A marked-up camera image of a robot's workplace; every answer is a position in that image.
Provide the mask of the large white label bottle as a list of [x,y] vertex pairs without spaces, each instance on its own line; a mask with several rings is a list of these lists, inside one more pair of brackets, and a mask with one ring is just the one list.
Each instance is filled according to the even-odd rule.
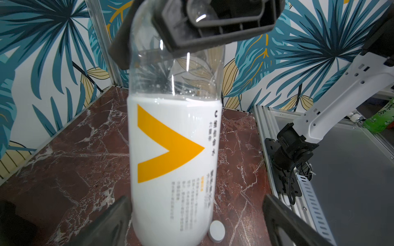
[[225,46],[172,53],[154,15],[191,27],[186,1],[134,5],[127,99],[132,227],[144,246],[196,246],[213,216]]

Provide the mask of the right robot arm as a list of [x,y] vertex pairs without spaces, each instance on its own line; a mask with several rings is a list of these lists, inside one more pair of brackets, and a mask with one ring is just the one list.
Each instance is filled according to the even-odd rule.
[[[287,124],[276,139],[264,141],[266,162],[281,178],[291,205],[295,169],[307,163],[319,142],[339,121],[366,99],[394,81],[394,9],[390,7],[367,36],[361,53],[340,79],[301,117]],[[273,195],[263,201],[263,212],[272,245],[331,246],[333,240],[308,225]]]

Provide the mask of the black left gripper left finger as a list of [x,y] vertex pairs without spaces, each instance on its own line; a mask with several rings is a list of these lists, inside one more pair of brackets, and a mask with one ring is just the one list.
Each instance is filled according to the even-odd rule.
[[132,204],[120,197],[95,221],[67,243],[68,246],[124,246],[131,221]]

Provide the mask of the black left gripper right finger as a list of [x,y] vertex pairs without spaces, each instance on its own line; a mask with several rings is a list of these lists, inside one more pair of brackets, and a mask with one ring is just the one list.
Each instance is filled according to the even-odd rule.
[[330,246],[324,237],[274,195],[264,196],[262,210],[273,246]]

